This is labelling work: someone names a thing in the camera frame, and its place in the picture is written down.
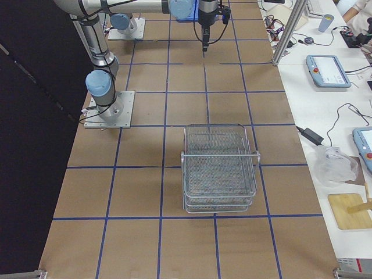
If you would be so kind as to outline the wooden board with stick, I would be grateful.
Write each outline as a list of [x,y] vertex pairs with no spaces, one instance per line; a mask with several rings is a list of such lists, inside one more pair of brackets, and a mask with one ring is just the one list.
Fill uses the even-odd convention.
[[369,188],[364,185],[366,201],[356,193],[331,194],[328,201],[340,230],[357,230],[371,228],[371,198]]

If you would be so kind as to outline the aluminium frame post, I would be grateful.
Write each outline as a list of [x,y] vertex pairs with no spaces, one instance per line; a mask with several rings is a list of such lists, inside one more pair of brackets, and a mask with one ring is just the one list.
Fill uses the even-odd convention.
[[305,10],[306,3],[307,3],[307,0],[298,0],[295,2],[294,8],[288,18],[287,25],[284,28],[284,32],[282,33],[280,41],[274,52],[274,55],[272,58],[273,66],[277,66],[279,64],[285,50],[287,49],[292,33],[294,32],[295,27],[297,26],[302,16],[302,13]]

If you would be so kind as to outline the blue teach pendant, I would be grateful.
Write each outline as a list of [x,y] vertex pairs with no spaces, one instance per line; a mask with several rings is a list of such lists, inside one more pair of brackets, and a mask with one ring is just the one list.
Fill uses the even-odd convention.
[[366,164],[367,170],[372,171],[372,156],[371,156],[371,127],[359,127],[352,131],[353,141],[358,149],[358,153]]
[[314,84],[320,88],[350,88],[351,82],[335,55],[307,55],[306,65]]

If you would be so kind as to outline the near blue teach pendant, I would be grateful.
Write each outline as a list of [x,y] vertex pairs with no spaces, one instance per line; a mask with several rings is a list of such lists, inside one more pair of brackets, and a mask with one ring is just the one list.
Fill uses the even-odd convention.
[[372,171],[372,156],[371,156],[371,127],[359,127],[352,131],[353,141],[358,149],[358,153],[366,164],[367,170]]

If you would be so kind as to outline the light blue cup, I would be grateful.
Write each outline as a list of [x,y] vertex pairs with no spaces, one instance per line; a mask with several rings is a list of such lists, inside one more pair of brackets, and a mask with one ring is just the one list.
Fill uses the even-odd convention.
[[330,14],[325,14],[322,19],[321,19],[321,22],[318,26],[318,31],[323,33],[326,31],[326,29],[329,28],[329,26],[331,25],[331,23],[334,21],[334,16],[333,15],[330,15]]

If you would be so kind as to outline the beige plastic tray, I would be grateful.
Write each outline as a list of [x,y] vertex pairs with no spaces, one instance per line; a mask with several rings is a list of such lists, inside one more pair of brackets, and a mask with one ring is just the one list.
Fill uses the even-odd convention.
[[[291,12],[292,12],[291,8],[283,4],[277,4],[267,11],[267,15],[273,15],[275,19],[280,20],[286,26],[291,15]],[[302,15],[295,27],[295,30],[298,30],[302,26],[306,25],[308,21],[309,21],[308,18]]]

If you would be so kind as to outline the black power adapter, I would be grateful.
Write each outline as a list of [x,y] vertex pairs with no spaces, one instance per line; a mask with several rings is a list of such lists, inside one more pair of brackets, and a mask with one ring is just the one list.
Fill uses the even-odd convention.
[[303,128],[297,127],[297,129],[302,136],[304,136],[307,140],[309,140],[310,142],[312,142],[313,144],[317,146],[321,145],[322,141],[324,140],[323,137],[321,137],[320,135],[318,135],[317,133],[315,133],[313,130],[309,128],[303,129]]

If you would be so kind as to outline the clear plastic bag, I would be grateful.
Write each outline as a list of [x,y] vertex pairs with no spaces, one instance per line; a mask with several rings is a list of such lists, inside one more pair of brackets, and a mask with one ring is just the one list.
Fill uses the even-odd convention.
[[358,162],[341,152],[339,147],[317,146],[314,172],[322,183],[355,181],[359,175]]

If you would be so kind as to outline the seated person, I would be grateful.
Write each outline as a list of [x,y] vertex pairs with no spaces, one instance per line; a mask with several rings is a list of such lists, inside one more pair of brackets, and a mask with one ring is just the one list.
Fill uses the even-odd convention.
[[367,33],[369,23],[367,20],[371,18],[371,0],[359,0],[351,6],[342,16],[346,25],[356,35]]

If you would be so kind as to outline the small electronics boards cluster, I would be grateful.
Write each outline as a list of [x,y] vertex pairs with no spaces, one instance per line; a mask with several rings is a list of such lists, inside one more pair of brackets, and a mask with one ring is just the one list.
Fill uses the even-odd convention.
[[276,48],[281,34],[285,29],[285,24],[274,17],[274,15],[268,15],[263,19],[266,32],[269,36],[270,45],[272,48]]

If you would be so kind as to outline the round grey puck device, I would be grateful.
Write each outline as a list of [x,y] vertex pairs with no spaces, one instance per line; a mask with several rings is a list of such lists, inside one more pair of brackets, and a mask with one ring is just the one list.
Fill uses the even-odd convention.
[[314,43],[314,39],[313,39],[312,37],[305,37],[305,38],[303,39],[303,42],[304,42],[304,44],[306,44],[306,45],[311,45],[311,44]]

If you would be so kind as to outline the black controller box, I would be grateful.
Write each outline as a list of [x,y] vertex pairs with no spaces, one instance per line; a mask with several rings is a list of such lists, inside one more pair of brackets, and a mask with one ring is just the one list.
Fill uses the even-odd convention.
[[366,44],[369,40],[369,36],[366,34],[355,35],[350,28],[346,28],[340,31],[340,35],[344,39],[348,48],[360,48],[363,44]]

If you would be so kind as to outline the blue plastic tray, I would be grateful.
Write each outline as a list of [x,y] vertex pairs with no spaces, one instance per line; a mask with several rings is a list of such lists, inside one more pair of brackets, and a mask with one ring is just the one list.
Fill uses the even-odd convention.
[[181,22],[181,23],[186,23],[186,22],[197,22],[198,21],[198,15],[196,14],[195,17],[193,17],[193,15],[191,16],[188,16],[186,18],[183,18],[183,19],[178,19],[176,18],[176,20],[178,22]]

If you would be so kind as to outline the far blue teach pendant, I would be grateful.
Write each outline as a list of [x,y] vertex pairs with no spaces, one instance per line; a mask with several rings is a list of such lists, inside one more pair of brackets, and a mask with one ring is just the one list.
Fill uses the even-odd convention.
[[320,88],[350,88],[351,82],[335,55],[307,55],[306,65],[314,84]]

